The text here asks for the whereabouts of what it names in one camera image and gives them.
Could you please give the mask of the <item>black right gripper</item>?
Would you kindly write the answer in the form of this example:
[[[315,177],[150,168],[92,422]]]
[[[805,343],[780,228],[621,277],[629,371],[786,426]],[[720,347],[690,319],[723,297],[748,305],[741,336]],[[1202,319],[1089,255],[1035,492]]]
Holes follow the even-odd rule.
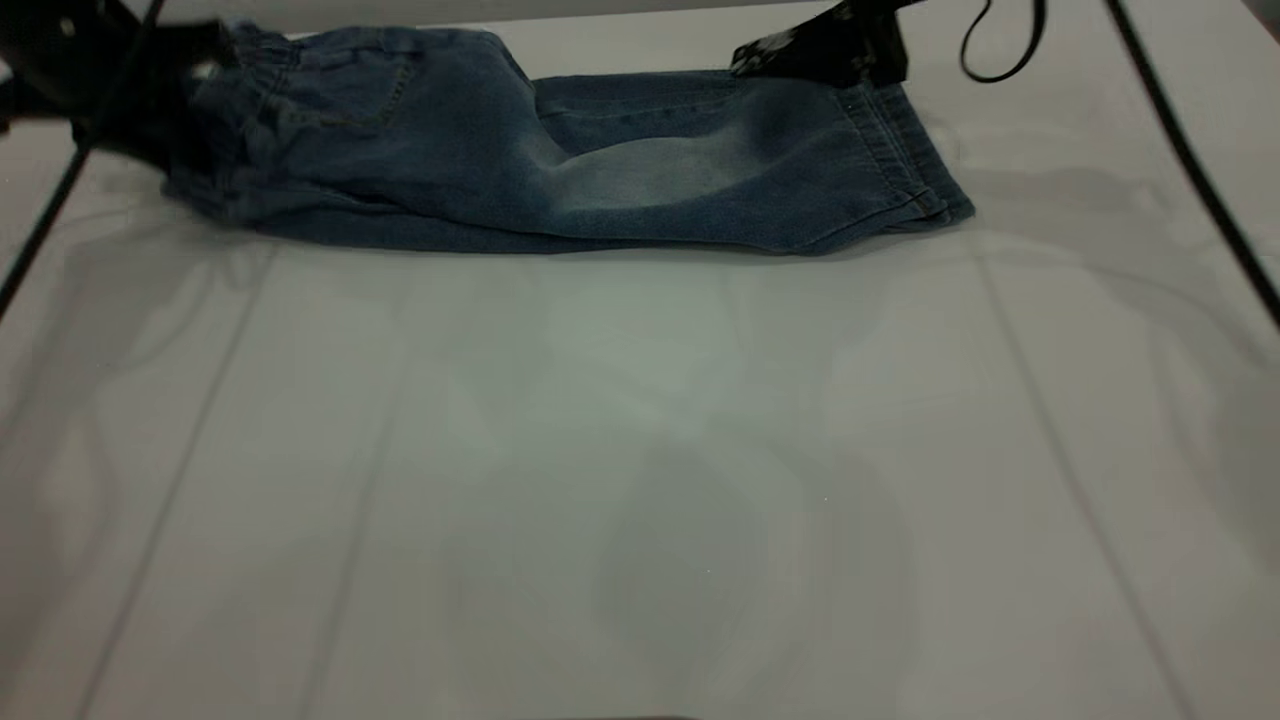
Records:
[[[815,83],[900,85],[909,55],[897,13],[909,1],[841,1],[833,23],[796,26],[742,45],[730,72],[737,77],[804,79]]]

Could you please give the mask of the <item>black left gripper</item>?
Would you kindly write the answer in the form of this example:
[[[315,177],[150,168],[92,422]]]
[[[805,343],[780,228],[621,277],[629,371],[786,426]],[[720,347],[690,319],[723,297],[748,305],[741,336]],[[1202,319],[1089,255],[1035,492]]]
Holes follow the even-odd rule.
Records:
[[[198,68],[237,64],[221,20],[156,26],[122,1],[4,1],[1,55],[4,126],[67,119],[78,149],[209,169],[189,94]],[[91,143],[93,120],[105,128]]]

